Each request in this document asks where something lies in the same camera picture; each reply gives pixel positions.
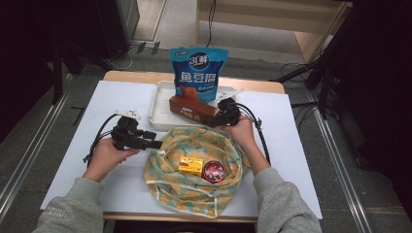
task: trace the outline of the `yellow label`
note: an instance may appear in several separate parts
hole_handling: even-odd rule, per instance
[[[181,156],[179,172],[202,177],[203,159]]]

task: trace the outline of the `blue snack bag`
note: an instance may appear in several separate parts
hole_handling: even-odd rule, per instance
[[[209,103],[216,99],[219,73],[228,51],[212,48],[171,49],[176,95]]]

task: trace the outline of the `gray sweatshirt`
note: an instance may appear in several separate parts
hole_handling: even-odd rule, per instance
[[[260,171],[257,190],[257,232],[322,232],[316,216],[301,199],[297,187],[273,168]],[[103,186],[77,178],[65,197],[50,201],[34,232],[103,232],[103,212],[97,200]]]

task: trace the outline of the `metal rail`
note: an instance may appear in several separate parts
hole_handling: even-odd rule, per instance
[[[39,129],[37,130],[33,140],[31,141],[30,145],[28,146],[27,150],[24,153],[24,156],[21,158],[18,166],[16,167],[15,171],[13,172],[12,176],[9,178],[6,186],[4,187],[3,191],[0,194],[0,224],[3,221],[4,217],[6,216],[7,211],[12,206],[13,201],[15,200],[17,193],[24,182],[30,168],[32,167],[34,161],[36,160],[37,154],[42,147],[43,143],[46,141],[52,126],[57,119],[62,106],[64,105],[67,96],[70,92],[70,88],[72,86],[73,77],[72,75],[67,75],[65,78],[64,86],[66,86],[66,90],[64,91],[61,98],[57,101],[57,103],[48,111],[45,119],[43,120],[42,124],[40,125]]]
[[[316,96],[309,90],[308,95],[310,101],[318,101]],[[337,178],[342,185],[342,189],[345,194],[346,200],[348,201],[348,205],[352,212],[355,224],[359,232],[371,233],[372,229],[370,228],[370,224],[361,204],[361,200],[358,197],[357,192],[355,191],[351,178],[349,177],[348,171],[346,170],[345,164],[339,153],[339,149],[337,148],[337,145],[333,140],[333,136],[327,124],[327,120],[322,117],[321,113],[318,110],[315,112],[315,117],[321,129],[322,135],[324,136],[327,150],[335,168]]]

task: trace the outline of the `red lid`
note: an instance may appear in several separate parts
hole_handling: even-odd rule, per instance
[[[219,161],[209,161],[203,168],[202,177],[210,183],[219,183],[224,179],[224,167]]]

